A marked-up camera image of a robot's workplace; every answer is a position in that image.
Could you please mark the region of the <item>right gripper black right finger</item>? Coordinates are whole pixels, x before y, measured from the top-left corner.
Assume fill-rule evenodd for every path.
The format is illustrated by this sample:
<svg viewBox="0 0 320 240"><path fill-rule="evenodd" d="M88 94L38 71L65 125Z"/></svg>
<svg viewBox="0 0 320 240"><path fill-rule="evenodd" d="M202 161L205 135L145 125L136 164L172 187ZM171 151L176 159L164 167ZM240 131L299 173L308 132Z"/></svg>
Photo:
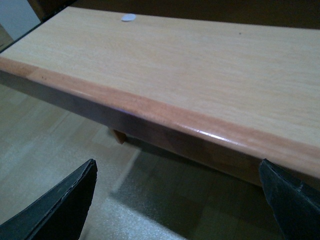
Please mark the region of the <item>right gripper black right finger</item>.
<svg viewBox="0 0 320 240"><path fill-rule="evenodd" d="M320 238L320 192L263 159L259 177L267 203L286 240Z"/></svg>

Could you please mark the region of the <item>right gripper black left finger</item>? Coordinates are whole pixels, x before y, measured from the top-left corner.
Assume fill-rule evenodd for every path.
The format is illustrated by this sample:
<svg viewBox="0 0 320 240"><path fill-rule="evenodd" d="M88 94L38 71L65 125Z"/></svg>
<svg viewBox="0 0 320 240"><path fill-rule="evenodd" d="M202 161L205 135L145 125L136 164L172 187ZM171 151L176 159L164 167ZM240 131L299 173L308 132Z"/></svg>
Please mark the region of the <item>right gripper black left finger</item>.
<svg viewBox="0 0 320 240"><path fill-rule="evenodd" d="M2 240L78 240L97 181L89 159L27 208L1 224Z"/></svg>

